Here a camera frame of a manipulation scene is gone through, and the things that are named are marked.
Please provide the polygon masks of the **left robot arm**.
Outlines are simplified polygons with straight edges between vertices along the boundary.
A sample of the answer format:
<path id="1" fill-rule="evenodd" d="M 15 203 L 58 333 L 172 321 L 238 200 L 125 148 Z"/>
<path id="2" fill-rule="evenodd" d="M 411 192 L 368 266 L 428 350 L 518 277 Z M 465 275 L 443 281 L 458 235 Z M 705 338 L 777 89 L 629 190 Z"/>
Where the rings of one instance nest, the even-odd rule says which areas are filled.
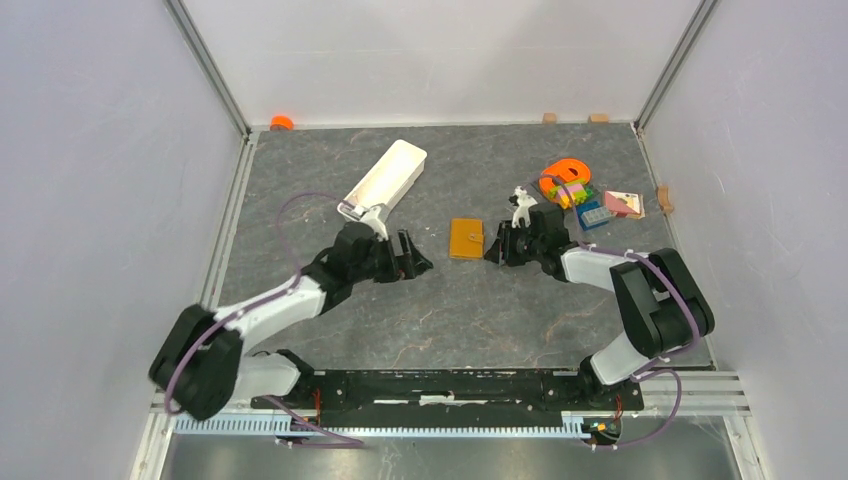
<path id="1" fill-rule="evenodd" d="M 278 395 L 290 407 L 306 405 L 313 379 L 281 354 L 250 360 L 255 346 L 347 300 L 364 281 L 412 280 L 432 269 L 407 230 L 390 236 L 362 222 L 347 223 L 334 243 L 281 285 L 248 300 L 210 310 L 183 309 L 148 370 L 166 396 L 166 410 L 196 420 L 218 414 L 235 398 Z"/>

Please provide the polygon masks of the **orange card holder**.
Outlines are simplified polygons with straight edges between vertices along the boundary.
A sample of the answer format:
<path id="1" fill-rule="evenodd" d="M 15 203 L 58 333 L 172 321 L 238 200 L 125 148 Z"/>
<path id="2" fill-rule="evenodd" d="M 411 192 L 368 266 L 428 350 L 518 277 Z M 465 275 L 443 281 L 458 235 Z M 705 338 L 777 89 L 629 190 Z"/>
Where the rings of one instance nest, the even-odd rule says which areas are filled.
<path id="1" fill-rule="evenodd" d="M 453 218 L 450 222 L 449 257 L 479 260 L 483 255 L 483 221 L 476 218 Z"/>

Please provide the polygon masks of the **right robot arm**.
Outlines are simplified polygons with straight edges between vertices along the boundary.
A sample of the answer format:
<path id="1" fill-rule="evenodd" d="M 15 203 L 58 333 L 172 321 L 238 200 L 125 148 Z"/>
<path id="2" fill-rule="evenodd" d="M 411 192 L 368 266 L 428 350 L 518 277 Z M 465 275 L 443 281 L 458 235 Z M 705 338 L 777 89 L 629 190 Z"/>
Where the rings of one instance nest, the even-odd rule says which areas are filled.
<path id="1" fill-rule="evenodd" d="M 577 372 L 580 400 L 591 408 L 612 401 L 618 387 L 663 358 L 712 333 L 715 318 L 680 253 L 615 251 L 572 239 L 564 211 L 553 204 L 522 206 L 499 223 L 484 255 L 497 265 L 536 262 L 546 275 L 614 294 L 623 331 L 586 357 Z"/>

